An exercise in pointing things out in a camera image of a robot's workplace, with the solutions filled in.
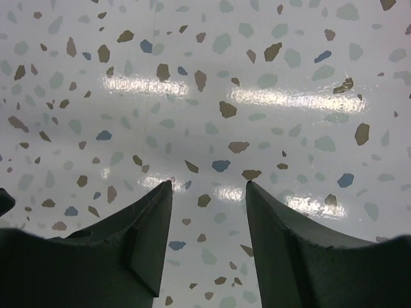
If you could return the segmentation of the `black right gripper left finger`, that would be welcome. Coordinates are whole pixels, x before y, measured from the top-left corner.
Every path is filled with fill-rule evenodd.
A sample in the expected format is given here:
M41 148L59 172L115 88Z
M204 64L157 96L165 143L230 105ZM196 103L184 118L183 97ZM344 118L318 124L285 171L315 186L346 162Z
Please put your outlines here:
M159 296L172 184L71 235L1 230L2 307L151 307Z

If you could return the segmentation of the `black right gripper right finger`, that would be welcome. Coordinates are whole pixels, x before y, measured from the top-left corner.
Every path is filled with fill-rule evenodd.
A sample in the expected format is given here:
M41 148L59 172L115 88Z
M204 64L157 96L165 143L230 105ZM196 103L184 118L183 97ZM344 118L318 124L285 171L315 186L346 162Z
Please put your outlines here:
M381 243L321 225L255 182L246 206L263 307L409 307L410 236Z

